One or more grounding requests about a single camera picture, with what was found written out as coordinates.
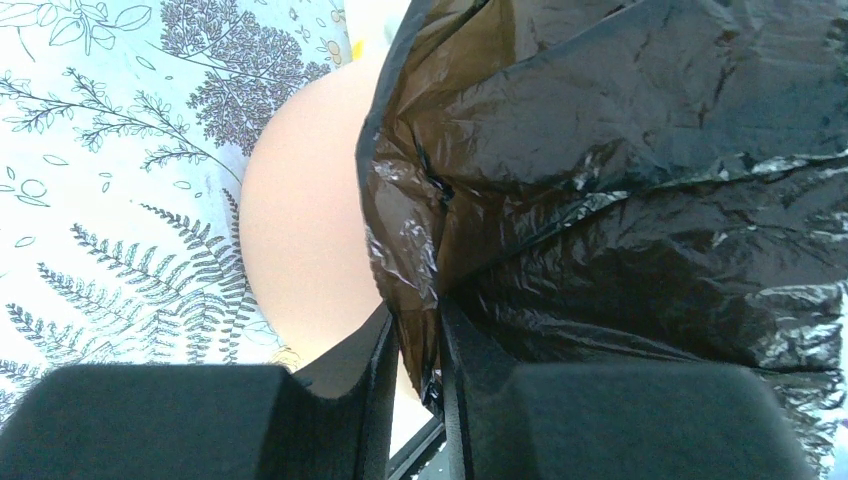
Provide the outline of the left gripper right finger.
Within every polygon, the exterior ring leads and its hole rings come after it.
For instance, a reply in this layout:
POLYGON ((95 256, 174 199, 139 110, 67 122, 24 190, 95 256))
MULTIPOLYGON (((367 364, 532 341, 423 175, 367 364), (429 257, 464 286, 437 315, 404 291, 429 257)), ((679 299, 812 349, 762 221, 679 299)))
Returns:
POLYGON ((441 363, 455 479, 810 479, 773 394, 714 363, 522 363, 453 302, 441 363))

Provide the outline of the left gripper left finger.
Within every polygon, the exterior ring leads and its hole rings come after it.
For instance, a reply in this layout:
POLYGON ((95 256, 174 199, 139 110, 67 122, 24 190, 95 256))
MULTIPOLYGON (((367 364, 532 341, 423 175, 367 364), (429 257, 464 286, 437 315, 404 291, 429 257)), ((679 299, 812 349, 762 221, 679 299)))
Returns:
POLYGON ((296 372, 81 365, 49 374, 1 436, 5 479, 382 479, 397 341, 378 307, 296 372))

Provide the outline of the orange plastic trash bin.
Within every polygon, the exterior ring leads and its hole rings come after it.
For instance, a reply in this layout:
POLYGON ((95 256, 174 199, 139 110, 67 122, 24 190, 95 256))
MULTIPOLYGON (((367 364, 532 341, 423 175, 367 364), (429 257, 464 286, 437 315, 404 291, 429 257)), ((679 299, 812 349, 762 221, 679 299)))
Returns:
POLYGON ((239 201, 247 278, 300 367, 357 330, 381 302, 355 148, 385 57, 355 60, 292 95, 247 163, 239 201))

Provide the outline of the black trash bag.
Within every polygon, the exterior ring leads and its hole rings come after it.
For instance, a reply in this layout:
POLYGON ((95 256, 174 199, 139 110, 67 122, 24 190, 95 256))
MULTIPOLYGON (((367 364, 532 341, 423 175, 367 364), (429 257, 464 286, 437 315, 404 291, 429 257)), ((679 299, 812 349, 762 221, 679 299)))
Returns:
POLYGON ((413 1, 357 148, 445 421, 441 305, 522 363, 714 363, 824 479, 847 397, 843 1, 413 1))

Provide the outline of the translucent white trash bag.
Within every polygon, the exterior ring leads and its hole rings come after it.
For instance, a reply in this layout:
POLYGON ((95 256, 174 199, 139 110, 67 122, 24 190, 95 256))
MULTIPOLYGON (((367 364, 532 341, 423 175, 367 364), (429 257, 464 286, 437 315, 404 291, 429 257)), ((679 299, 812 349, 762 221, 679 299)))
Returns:
POLYGON ((398 32, 410 0, 345 0, 352 60, 384 56, 398 32))

